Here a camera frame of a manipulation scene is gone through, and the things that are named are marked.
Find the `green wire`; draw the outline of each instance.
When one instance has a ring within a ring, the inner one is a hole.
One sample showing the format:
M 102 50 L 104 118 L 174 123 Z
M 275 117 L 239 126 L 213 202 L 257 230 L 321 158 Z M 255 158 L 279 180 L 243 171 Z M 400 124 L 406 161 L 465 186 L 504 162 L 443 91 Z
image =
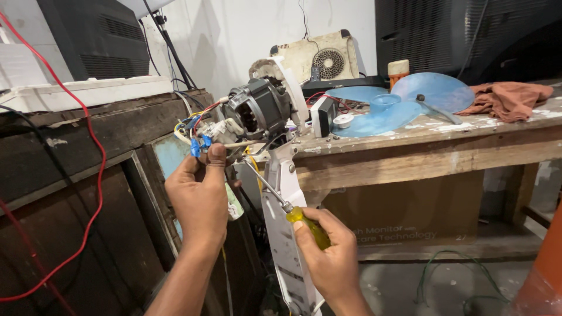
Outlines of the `green wire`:
M 500 297 L 488 296 L 488 295 L 473 295 L 473 296 L 469 297 L 463 303 L 463 313 L 465 315 L 468 315 L 468 311 L 467 311 L 468 303 L 475 300 L 475 299 L 494 299 L 494 300 L 499 300 L 499 301 L 501 301 L 503 303 L 506 303 L 506 304 L 509 303 L 509 300 L 501 293 L 500 288 L 497 286 L 496 282 L 493 280 L 492 276 L 490 275 L 490 272 L 488 271 L 488 269 L 484 265 L 482 265 L 478 260 L 474 259 L 473 257 L 471 257 L 469 255 L 465 255 L 460 251 L 451 250 L 451 249 L 445 249 L 445 250 L 437 251 L 433 255 L 433 257 L 426 263 L 425 267 L 423 268 L 423 272 L 421 274 L 420 282 L 418 283 L 418 288 L 416 290 L 416 299 L 414 300 L 414 303 L 419 304 L 420 302 L 423 302 L 423 303 L 425 303 L 425 305 L 427 307 L 429 307 L 429 305 L 427 304 L 427 300 L 425 298 L 425 291 L 424 291 L 425 273 L 427 272 L 431 262 L 437 257 L 438 254 L 440 254 L 442 252 L 453 252 L 453 253 L 458 254 L 459 256 L 461 256 L 465 259 L 472 260 L 474 263 L 478 264 L 478 266 L 480 267 L 480 270 L 482 271 L 484 276 L 488 279 L 488 281 L 492 285 L 493 289 L 500 295 Z

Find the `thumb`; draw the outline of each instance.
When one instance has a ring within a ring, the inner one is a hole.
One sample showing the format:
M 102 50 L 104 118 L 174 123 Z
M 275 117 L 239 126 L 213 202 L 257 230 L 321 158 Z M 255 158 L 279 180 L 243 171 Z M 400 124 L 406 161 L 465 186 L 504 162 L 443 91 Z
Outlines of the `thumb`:
M 293 229 L 294 238 L 308 264 L 310 264 L 318 256 L 322 255 L 322 251 L 318 248 L 310 228 L 305 225 L 303 221 L 296 221 L 293 224 Z
M 226 165 L 226 148 L 223 144 L 214 143 L 207 153 L 207 168 L 203 183 L 224 185 L 224 167 Z

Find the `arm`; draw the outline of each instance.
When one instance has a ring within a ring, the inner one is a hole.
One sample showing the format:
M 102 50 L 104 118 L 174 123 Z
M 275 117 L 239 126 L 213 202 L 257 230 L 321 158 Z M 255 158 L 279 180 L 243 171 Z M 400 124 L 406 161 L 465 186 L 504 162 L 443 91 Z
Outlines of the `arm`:
M 187 156 L 166 180 L 166 192 L 182 226 L 183 245 L 147 316 L 201 313 L 212 268 L 226 239 L 226 149 L 213 144 L 200 160 L 206 161 L 206 170 L 200 170 L 195 157 Z M 203 171 L 203 181 L 197 182 Z
M 309 266 L 312 282 L 338 316 L 374 316 L 359 287 L 355 234 L 328 210 L 303 207 L 317 220 L 332 243 L 321 251 L 307 225 L 294 223 L 294 235 Z

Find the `hand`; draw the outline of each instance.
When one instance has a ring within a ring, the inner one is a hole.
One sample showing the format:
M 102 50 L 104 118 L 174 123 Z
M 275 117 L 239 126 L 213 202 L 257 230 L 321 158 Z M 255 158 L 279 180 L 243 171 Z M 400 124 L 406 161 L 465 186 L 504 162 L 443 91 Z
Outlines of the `hand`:
M 205 161 L 206 170 L 200 161 Z M 199 160 L 191 155 L 185 157 L 166 180 L 166 192 L 182 226 L 184 243 L 217 252 L 223 245 L 228 221 L 225 162 L 226 148 L 213 144 Z
M 306 217 L 320 223 L 332 243 L 321 251 L 310 228 L 300 220 L 294 223 L 295 239 L 312 282 L 337 315 L 372 315 L 359 287 L 355 234 L 328 210 L 302 210 Z

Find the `wooden table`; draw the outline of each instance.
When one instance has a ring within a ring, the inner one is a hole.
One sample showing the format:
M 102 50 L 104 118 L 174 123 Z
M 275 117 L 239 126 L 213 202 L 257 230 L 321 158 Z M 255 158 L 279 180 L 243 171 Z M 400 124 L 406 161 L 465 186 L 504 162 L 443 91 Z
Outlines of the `wooden table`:
M 461 117 L 452 125 L 439 116 L 420 115 L 405 127 L 379 136 L 296 140 L 294 157 L 303 191 L 325 196 L 330 189 L 419 180 L 516 165 L 507 182 L 505 223 L 479 227 L 475 244 L 456 246 L 477 258 L 533 256 L 540 238 L 522 229 L 538 162 L 562 158 L 562 95 L 558 84 L 547 104 L 525 123 L 504 124 L 487 115 Z M 257 157 L 263 164 L 267 153 Z M 361 260 L 429 259 L 444 246 L 361 247 Z M 457 259 L 453 254 L 438 258 Z

